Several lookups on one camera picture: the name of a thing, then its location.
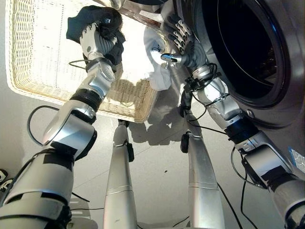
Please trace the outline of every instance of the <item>black garment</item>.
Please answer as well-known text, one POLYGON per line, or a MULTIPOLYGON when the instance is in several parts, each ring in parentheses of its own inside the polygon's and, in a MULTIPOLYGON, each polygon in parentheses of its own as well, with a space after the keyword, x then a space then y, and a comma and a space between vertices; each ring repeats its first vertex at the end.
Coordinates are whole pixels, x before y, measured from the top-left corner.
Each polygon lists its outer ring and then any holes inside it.
POLYGON ((72 41, 80 43, 82 31, 92 23, 96 23, 99 33, 108 40, 117 37, 118 41, 113 49, 105 55, 112 64, 117 65, 122 61, 124 51, 124 35, 120 32, 122 17, 120 13, 110 7, 85 6, 74 18, 68 18, 68 30, 66 37, 72 41))

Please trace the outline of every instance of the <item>floor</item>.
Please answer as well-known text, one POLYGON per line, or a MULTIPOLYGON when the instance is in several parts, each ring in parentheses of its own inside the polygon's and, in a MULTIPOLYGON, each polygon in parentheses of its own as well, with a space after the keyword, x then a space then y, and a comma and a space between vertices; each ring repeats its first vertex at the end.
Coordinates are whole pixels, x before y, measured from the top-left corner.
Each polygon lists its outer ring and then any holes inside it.
MULTIPOLYGON (((23 163, 40 148, 27 135, 26 120, 43 101, 18 95, 6 84, 4 60, 4 0, 0 1, 0 167, 14 176, 23 163)), ((172 227, 188 216, 188 155, 180 151, 183 134, 183 119, 178 115, 177 105, 183 79, 174 78, 171 88, 160 92, 151 116, 143 124, 131 124, 130 142, 133 144, 135 160, 130 163, 132 185, 136 201, 137 219, 142 228, 157 226, 172 227)), ((203 111, 201 105, 193 103, 195 116, 203 111)), ((54 115, 42 110, 33 118, 32 128, 41 136, 54 115)), ((112 154, 112 134, 117 120, 98 116, 94 124, 98 138, 90 153, 74 166, 73 191, 90 200, 86 203, 74 196, 71 208, 100 208, 104 204, 108 168, 112 154)), ((219 129, 208 114, 200 124, 219 129)), ((202 130, 218 182, 232 203, 243 228, 252 226, 241 215, 239 206, 243 182, 234 173, 230 163, 232 142, 219 133, 202 130)), ((237 169, 243 174, 240 157, 235 154, 237 169)), ((238 228, 226 201, 222 198, 225 225, 238 228)), ((259 229, 283 228, 283 223, 273 206, 268 191, 246 186, 244 211, 259 229)), ((103 210, 73 211, 73 229, 102 229, 103 210)), ((179 226, 185 226, 187 220, 179 226)))

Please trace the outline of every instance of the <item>laundry basket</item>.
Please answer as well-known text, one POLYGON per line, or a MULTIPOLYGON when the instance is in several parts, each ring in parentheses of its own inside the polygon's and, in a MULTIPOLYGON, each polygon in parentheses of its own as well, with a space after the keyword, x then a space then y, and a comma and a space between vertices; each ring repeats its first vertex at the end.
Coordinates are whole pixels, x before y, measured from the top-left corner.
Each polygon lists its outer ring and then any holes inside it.
MULTIPOLYGON (((87 73, 69 66, 83 59, 81 46, 66 39, 67 18, 74 17, 90 0, 6 0, 6 72, 16 93, 55 104, 69 100, 87 73)), ((98 114, 132 122, 144 122, 157 91, 143 80, 141 60, 145 25, 123 17, 125 51, 98 114)))

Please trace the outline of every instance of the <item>wire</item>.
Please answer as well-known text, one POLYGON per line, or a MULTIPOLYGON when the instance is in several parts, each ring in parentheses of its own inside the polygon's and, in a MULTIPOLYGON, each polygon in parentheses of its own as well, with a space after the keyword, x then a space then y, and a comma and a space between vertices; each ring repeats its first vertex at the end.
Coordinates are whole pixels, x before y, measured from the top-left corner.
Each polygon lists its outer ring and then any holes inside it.
POLYGON ((53 107, 53 106, 47 106, 47 105, 42 105, 42 106, 38 106, 36 107, 29 115, 28 117, 28 120, 27 120, 27 131, 28 131, 28 134, 30 136, 30 138, 38 145, 42 146, 42 143, 40 141, 38 141, 34 135, 32 134, 32 131, 31 131, 31 119, 33 117, 33 115, 35 114, 36 111, 38 111, 39 109, 41 108, 49 108, 49 109, 53 109, 55 111, 58 111, 59 109, 56 108, 56 107, 53 107))
POLYGON ((76 67, 76 68, 81 68, 81 69, 86 70, 86 68, 83 68, 83 67, 80 67, 80 66, 78 66, 78 65, 73 64, 73 63, 83 62, 83 61, 88 61, 88 62, 90 62, 90 60, 85 60, 85 59, 84 59, 84 60, 71 61, 71 62, 69 62, 68 64, 69 64, 70 66, 73 66, 73 67, 76 67))
POLYGON ((190 120, 187 120, 187 122, 188 122, 189 124, 191 124, 192 126, 195 126, 195 127, 200 127, 200 128, 202 128, 202 129, 212 130, 212 131, 218 132, 218 133, 220 133, 220 134, 227 135, 225 132, 221 132, 221 131, 219 131, 219 130, 214 130, 214 129, 212 129, 212 128, 208 128, 208 127, 201 126, 201 125, 195 125, 195 124, 191 123, 190 120))
POLYGON ((240 229, 243 229, 243 227, 242 227, 242 225, 241 225, 241 223, 240 223, 240 221, 239 221, 239 219, 238 219, 238 217, 237 217, 237 214, 236 214, 236 212, 234 211, 234 208, 232 207, 232 205, 231 205, 231 203, 230 203, 228 197, 227 197, 226 194, 224 193, 223 188, 220 186, 219 183, 217 183, 217 184, 218 184, 218 186, 219 186, 221 192, 223 193, 223 196, 224 196, 225 200, 227 201, 227 203, 228 203, 228 205, 229 205, 231 211, 233 212, 233 215, 234 215, 234 217, 235 217, 235 219, 236 219, 236 221, 237 221, 237 224, 238 224, 239 228, 240 228, 240 229))
POLYGON ((209 63, 208 64, 209 66, 213 66, 213 69, 212 69, 212 72, 213 72, 213 76, 212 76, 212 78, 210 79, 210 81, 204 86, 204 87, 206 87, 207 85, 209 85, 216 77, 217 77, 217 64, 215 64, 215 63, 209 63))
POLYGON ((213 105, 214 103, 221 101, 221 99, 224 99, 224 98, 226 98, 226 97, 229 96, 229 95, 230 95, 229 93, 222 93, 222 95, 221 95, 219 98, 217 98, 217 99, 215 99, 213 102, 211 102, 211 103, 205 105, 205 107, 211 106, 211 105, 213 105))
POLYGON ((234 165, 234 161, 233 161, 233 156, 234 156, 234 151, 235 151, 235 146, 233 147, 232 149, 232 152, 231 152, 231 164, 232 164, 232 167, 233 167, 233 170, 235 171, 235 173, 240 177, 241 180, 243 180, 244 182, 247 182, 248 184, 250 185, 253 185, 255 187, 259 187, 261 189, 264 189, 261 185, 259 184, 254 184, 248 180, 246 180, 245 178, 242 177, 242 175, 239 174, 239 172, 237 172, 236 168, 235 168, 235 165, 234 165))
POLYGON ((72 192, 72 195, 74 195, 74 196, 78 197, 79 199, 82 199, 82 200, 84 200, 84 201, 86 201, 86 202, 90 202, 89 200, 87 200, 87 199, 85 199, 84 197, 81 197, 81 196, 75 194, 74 192, 72 192))
POLYGON ((71 209, 71 211, 74 211, 74 210, 102 210, 104 208, 74 208, 74 209, 71 209))
POLYGON ((249 219, 249 217, 246 216, 246 214, 244 214, 244 210, 243 210, 243 204, 244 204, 244 190, 246 187, 246 182, 244 181, 244 185, 243 185, 243 190, 242 190, 242 199, 240 201, 240 211, 242 213, 242 215, 252 224, 252 226, 257 229, 257 226, 249 219))
MULTIPOLYGON (((104 209, 104 208, 73 208, 73 209, 71 209, 71 211, 74 211, 74 210, 102 210, 102 209, 104 209)), ((177 226, 179 223, 182 223, 183 221, 186 221, 188 218, 189 218, 189 216, 186 217, 185 219, 181 220, 180 222, 176 223, 175 225, 173 225, 173 227, 177 226)), ((137 226, 140 229, 144 229, 139 224, 137 224, 137 226)))
POLYGON ((202 114, 202 115, 200 115, 198 118, 195 118, 195 119, 191 119, 191 120, 189 120, 189 122, 193 122, 193 121, 196 121, 196 120, 200 119, 202 116, 204 116, 204 115, 205 115, 206 111, 207 111, 207 109, 205 108, 205 109, 204 109, 204 112, 203 112, 203 114, 202 114))
POLYGON ((197 102, 201 103, 205 107, 205 104, 203 102, 201 102, 199 99, 197 99, 193 92, 191 92, 191 93, 192 93, 192 96, 194 97, 194 99, 197 100, 197 102))
POLYGON ((183 219, 183 220, 181 220, 180 222, 178 222, 178 223, 176 223, 175 225, 173 225, 173 228, 174 228, 175 226, 177 226, 178 224, 180 224, 180 223, 186 221, 189 217, 190 217, 190 216, 186 217, 185 219, 183 219))

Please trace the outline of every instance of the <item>washing machine door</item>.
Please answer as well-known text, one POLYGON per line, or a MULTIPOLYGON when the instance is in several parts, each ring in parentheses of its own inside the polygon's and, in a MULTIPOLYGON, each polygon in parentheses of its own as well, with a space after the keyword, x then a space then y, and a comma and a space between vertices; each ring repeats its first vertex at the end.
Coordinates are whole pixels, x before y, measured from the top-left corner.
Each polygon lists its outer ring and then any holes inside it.
POLYGON ((209 61, 240 107, 292 162, 292 150, 304 156, 305 2, 191 0, 187 6, 209 61))

